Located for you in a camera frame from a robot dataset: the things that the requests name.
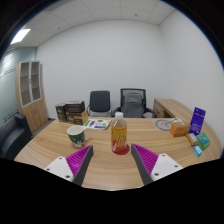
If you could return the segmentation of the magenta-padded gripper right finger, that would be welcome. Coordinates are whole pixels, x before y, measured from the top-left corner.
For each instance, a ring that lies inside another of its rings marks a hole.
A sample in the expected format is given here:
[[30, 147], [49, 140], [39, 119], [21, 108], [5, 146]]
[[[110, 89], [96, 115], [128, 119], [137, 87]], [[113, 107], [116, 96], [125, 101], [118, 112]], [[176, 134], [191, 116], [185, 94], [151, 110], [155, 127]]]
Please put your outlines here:
[[144, 185], [148, 185], [182, 169], [182, 166], [167, 154], [156, 154], [136, 144], [131, 145], [131, 154]]

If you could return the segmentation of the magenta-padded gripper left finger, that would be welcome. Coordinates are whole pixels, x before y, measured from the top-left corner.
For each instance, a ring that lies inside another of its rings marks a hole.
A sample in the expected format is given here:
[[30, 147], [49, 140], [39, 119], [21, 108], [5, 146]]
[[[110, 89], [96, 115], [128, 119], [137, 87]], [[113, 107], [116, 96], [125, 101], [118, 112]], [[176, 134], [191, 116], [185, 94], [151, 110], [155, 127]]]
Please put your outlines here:
[[89, 145], [68, 157], [57, 157], [45, 171], [81, 186], [93, 155], [93, 146]]

